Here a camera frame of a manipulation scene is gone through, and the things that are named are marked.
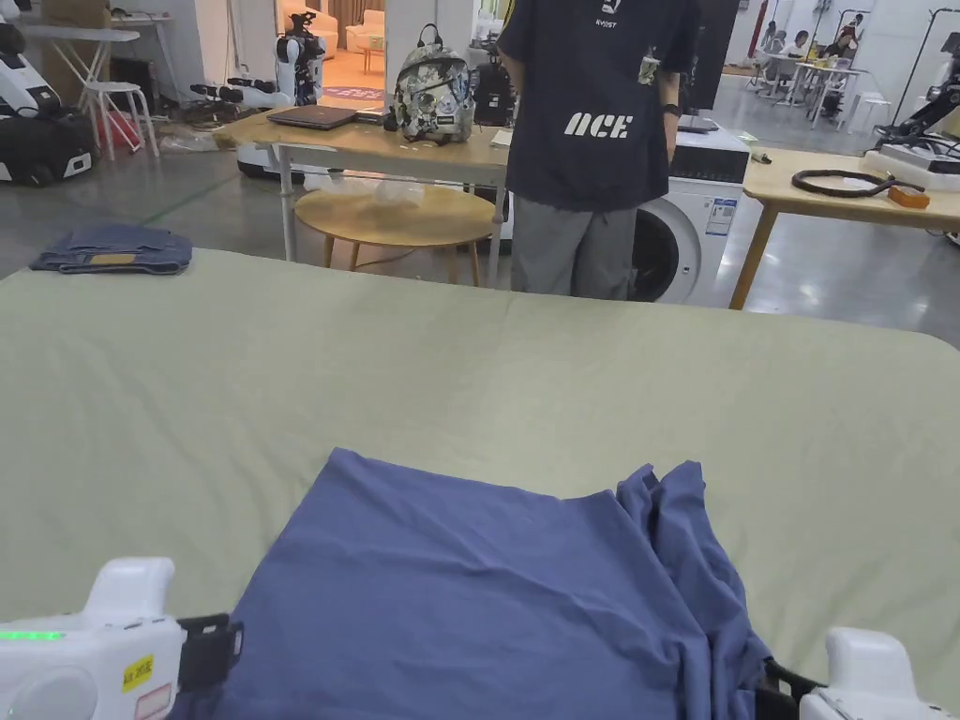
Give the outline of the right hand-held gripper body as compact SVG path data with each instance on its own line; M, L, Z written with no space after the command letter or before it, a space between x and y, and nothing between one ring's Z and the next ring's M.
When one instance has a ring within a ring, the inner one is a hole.
M883 633L835 627L825 640L828 681L765 662L758 719L956 719L918 695L904 644Z

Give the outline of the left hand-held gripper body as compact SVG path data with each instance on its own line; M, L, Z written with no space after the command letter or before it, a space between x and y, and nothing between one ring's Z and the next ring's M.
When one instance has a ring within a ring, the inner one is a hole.
M244 625L168 614L174 571L169 558L114 559L81 611L2 622L2 718L165 719L179 695L224 683Z

